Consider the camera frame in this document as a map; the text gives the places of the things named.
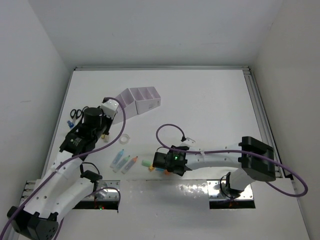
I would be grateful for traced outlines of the orange marker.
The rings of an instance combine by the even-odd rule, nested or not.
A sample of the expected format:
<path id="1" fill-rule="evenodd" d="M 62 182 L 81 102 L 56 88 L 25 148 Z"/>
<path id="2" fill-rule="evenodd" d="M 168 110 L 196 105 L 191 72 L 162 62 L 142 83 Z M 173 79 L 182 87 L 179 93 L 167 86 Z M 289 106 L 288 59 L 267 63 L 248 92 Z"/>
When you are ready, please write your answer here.
<path id="1" fill-rule="evenodd" d="M 133 157 L 126 165 L 125 167 L 122 169 L 121 173 L 122 174 L 126 174 L 131 168 L 132 166 L 137 162 L 138 156 Z"/>

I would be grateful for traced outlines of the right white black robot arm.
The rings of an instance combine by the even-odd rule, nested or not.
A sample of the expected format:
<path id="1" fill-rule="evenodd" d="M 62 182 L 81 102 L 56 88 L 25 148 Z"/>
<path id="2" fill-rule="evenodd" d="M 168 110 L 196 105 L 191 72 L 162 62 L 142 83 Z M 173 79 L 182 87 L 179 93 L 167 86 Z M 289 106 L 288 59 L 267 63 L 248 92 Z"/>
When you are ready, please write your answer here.
<path id="1" fill-rule="evenodd" d="M 156 152 L 152 166 L 181 177 L 187 171 L 202 168 L 235 168 L 219 181 L 219 192 L 228 200 L 240 197 L 245 188 L 255 181 L 276 180 L 275 166 L 265 159 L 242 152 L 205 153 L 196 148 L 195 141 L 189 137 L 182 137 L 181 144 L 172 145 L 167 153 Z"/>

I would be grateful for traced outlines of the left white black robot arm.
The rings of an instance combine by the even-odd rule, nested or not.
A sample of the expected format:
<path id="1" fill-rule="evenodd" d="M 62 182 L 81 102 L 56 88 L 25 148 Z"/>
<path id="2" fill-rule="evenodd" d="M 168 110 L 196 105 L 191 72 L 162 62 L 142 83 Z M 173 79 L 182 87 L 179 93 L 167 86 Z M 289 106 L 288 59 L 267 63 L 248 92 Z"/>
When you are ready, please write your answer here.
<path id="1" fill-rule="evenodd" d="M 15 232 L 30 240 L 51 240 L 67 213 L 97 190 L 103 177 L 90 170 L 83 170 L 70 182 L 86 157 L 98 151 L 96 143 L 109 133 L 117 112 L 103 105 L 80 112 L 79 123 L 65 136 L 39 185 L 20 206 L 7 212 L 8 224 Z"/>

